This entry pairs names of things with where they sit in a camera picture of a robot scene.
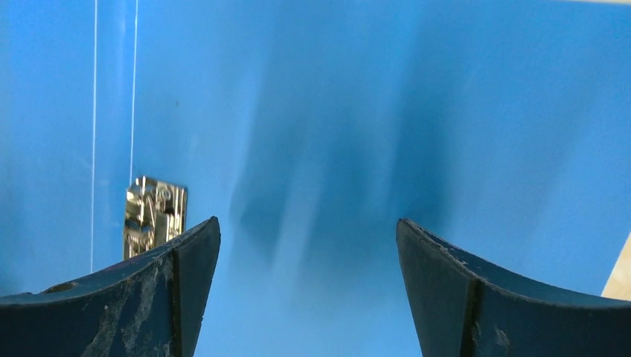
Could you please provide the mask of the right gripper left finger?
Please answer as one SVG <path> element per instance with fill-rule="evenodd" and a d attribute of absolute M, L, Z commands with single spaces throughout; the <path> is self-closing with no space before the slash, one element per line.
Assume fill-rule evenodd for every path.
<path fill-rule="evenodd" d="M 3 356 L 192 356 L 220 251 L 211 217 L 43 292 L 1 298 Z"/>

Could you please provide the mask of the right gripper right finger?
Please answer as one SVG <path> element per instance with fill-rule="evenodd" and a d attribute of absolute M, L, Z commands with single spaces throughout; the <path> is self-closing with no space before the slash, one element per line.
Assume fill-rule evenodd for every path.
<path fill-rule="evenodd" d="M 400 268 L 424 356 L 628 356 L 630 303 L 530 279 L 409 219 Z"/>

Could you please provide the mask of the blue file folder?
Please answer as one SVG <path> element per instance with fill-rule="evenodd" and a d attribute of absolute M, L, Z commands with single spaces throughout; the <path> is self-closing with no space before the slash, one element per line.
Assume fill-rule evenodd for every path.
<path fill-rule="evenodd" d="M 3 1 L 1 293 L 122 258 L 186 186 L 197 356 L 418 356 L 395 226 L 600 295 L 630 234 L 630 6 Z"/>

